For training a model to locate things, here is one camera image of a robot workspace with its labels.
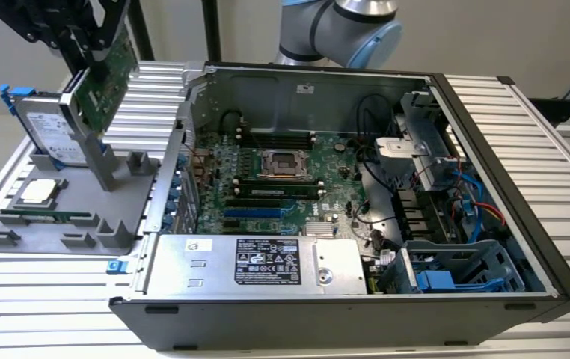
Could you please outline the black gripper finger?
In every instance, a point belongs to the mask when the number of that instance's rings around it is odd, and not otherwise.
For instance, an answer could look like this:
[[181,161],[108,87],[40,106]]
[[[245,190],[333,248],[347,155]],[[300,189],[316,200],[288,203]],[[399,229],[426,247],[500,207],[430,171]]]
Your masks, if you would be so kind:
[[72,75],[86,68],[84,55],[66,28],[30,29],[24,34],[24,38],[30,43],[41,41],[49,47],[50,52],[64,60]]
[[88,62],[105,59],[115,38],[119,35],[123,21],[116,17],[105,17],[98,26],[93,17],[81,21],[80,47]]

